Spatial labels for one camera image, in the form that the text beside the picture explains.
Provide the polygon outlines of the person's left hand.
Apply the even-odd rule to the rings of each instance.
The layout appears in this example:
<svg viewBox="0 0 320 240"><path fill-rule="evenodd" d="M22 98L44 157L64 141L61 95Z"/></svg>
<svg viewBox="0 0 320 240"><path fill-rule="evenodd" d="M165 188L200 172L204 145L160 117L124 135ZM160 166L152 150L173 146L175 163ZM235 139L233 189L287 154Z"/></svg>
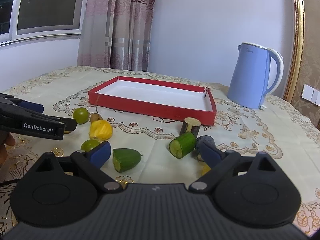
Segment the person's left hand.
<svg viewBox="0 0 320 240"><path fill-rule="evenodd" d="M8 157L6 146L14 146L15 139L10 133L1 131L0 140L0 164L3 165Z"/></svg>

